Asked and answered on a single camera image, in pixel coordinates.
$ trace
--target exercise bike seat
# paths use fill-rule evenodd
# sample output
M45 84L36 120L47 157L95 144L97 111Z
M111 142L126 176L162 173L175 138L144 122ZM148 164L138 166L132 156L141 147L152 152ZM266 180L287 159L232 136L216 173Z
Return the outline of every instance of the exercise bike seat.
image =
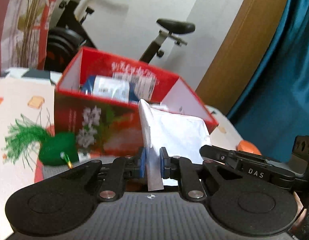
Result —
M157 24L167 29L170 33L188 34L195 31L195 25L189 22L180 22L169 19L158 19Z

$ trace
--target red box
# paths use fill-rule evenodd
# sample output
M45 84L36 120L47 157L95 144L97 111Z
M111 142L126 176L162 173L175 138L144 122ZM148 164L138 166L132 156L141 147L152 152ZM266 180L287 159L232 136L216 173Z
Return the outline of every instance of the red box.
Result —
M195 92L177 74L144 62L82 48L70 62L55 92L55 131L72 131L78 147L102 155L134 155L143 146L138 106L80 92L90 75L136 83L136 93L162 102L172 113L205 120L209 133L218 125Z

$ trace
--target teal curtain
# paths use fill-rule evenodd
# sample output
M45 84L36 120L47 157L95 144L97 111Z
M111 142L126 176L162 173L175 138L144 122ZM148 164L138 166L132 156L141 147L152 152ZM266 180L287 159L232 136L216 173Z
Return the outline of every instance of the teal curtain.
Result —
M288 161L309 135L309 0L288 0L260 65L227 117L263 155Z

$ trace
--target barcode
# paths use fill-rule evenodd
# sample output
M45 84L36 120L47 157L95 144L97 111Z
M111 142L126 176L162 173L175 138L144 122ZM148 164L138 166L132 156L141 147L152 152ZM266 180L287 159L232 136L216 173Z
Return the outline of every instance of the barcode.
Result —
M108 88L99 88L99 93L107 93L108 91Z
M150 100L156 84L155 77L137 76L127 73L113 73L113 78L135 84L134 92L138 98Z

